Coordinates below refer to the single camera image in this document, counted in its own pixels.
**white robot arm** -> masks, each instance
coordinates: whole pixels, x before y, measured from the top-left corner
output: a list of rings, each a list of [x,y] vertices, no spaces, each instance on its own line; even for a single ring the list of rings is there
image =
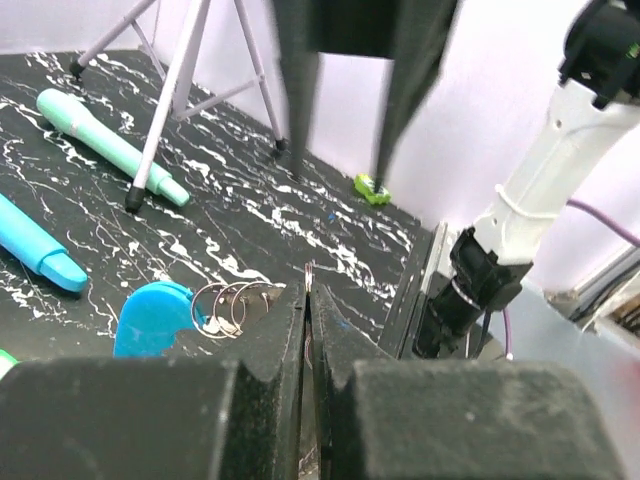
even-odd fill
[[[640,123],[640,106],[593,106],[596,95],[568,80],[556,88],[542,132],[495,202],[475,221],[475,238],[500,265],[533,261],[543,235],[600,159]]]
[[[455,349],[484,312],[515,298],[567,200],[640,123],[638,3],[592,0],[574,22],[546,124],[507,183],[496,187],[493,204],[456,241],[454,277],[426,302],[416,355]]]

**black cable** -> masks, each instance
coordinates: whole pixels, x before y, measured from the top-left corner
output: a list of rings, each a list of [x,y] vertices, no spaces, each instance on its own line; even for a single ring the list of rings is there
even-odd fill
[[[583,318],[594,313],[600,306],[604,304],[604,302],[609,299],[609,297],[615,292],[616,288],[618,288],[622,282],[628,280],[635,274],[635,270],[638,267],[640,267],[640,260],[634,262],[619,275],[611,279],[600,291],[600,293],[596,295],[596,297],[591,300],[591,302],[589,302],[586,307],[581,308],[580,310],[577,310],[573,314],[571,314],[569,316],[569,320],[571,320],[572,322],[579,322]]]
[[[621,317],[617,322],[621,327],[634,331],[640,325],[640,307],[636,307]]]
[[[478,341],[478,345],[476,346],[475,352],[471,358],[478,358],[482,353],[482,349],[484,348],[484,344],[487,341],[487,335],[489,335],[489,325],[491,324],[491,312],[484,312],[484,318],[482,319],[482,331],[480,332],[480,340]]]

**green eraser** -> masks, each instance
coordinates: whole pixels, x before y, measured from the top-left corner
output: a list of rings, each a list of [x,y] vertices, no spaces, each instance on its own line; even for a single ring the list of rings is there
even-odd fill
[[[389,190],[384,187],[380,187],[380,191],[376,193],[374,191],[374,181],[365,173],[356,175],[353,185],[356,187],[358,193],[360,193],[371,205],[384,205],[391,201],[391,194],[389,193]]]

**small green object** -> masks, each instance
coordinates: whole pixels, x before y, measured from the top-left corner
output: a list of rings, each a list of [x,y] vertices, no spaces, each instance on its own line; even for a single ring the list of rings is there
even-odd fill
[[[0,350],[0,378],[16,365],[18,361],[4,350]]]
[[[627,57],[638,58],[638,55],[640,55],[640,45],[634,43],[629,47],[629,50],[627,51]]]
[[[380,187],[380,191],[376,193],[374,191],[374,181],[365,173],[356,175],[353,185],[356,187],[358,193],[360,193],[371,205],[385,205],[391,201],[391,194],[389,193],[389,190],[384,187]]]

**table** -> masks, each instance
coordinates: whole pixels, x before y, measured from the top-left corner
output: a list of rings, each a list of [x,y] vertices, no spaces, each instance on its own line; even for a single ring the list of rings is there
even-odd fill
[[[352,181],[316,158],[303,181],[274,158],[269,130],[222,104],[165,129],[157,161],[192,195],[181,210],[149,196],[124,212],[129,179],[44,121],[37,95],[84,99],[108,127],[141,148],[160,80],[141,52],[101,54],[78,84],[72,54],[0,57],[0,193],[69,248],[89,274],[80,296],[56,289],[0,251],[0,348],[18,359],[110,355],[127,296],[154,280],[286,284],[315,262],[344,315],[374,341],[418,221],[376,210]],[[198,89],[194,102],[207,97]]]

